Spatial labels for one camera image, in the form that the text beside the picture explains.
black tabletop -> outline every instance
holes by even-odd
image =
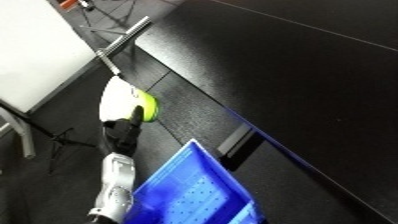
[[[398,51],[212,1],[136,44],[398,221]]]
[[[398,49],[398,2],[395,0],[218,1]]]

blue plastic bin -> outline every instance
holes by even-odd
[[[249,193],[195,140],[134,192],[125,224],[260,223]]]

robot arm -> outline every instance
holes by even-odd
[[[133,205],[135,167],[131,156],[137,147],[142,118],[143,108],[137,106],[131,120],[103,123],[100,149],[106,157],[102,163],[102,189],[95,208],[89,212],[88,223],[120,224]]]

white board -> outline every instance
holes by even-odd
[[[21,112],[94,57],[47,1],[0,1],[0,99]]]

dark floor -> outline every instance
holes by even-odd
[[[118,18],[130,11],[128,4],[134,4],[98,3],[98,7]],[[158,19],[179,3],[137,0],[128,24],[145,14]],[[72,14],[75,23],[83,21],[77,11]],[[114,26],[112,19],[98,12],[90,14],[90,19],[101,28]],[[94,44],[106,43],[96,34],[87,34]],[[115,36],[106,34],[103,38],[109,41]],[[113,61],[127,81],[149,91],[161,105],[159,119],[143,125],[134,156],[136,185],[189,139],[196,138],[215,154],[216,148],[241,124],[197,88],[133,47],[133,43],[115,55]],[[104,65],[94,62],[81,78],[33,113],[32,119],[55,133],[74,127],[71,138],[96,143],[99,100],[111,76]],[[52,143],[35,130],[33,137],[37,150],[33,160],[22,158],[14,132],[0,140],[0,224],[83,223],[100,189],[102,155],[95,148],[67,146],[54,174],[49,176]],[[233,175],[256,198],[270,223],[388,223],[330,183],[305,172],[268,143],[262,144]]]

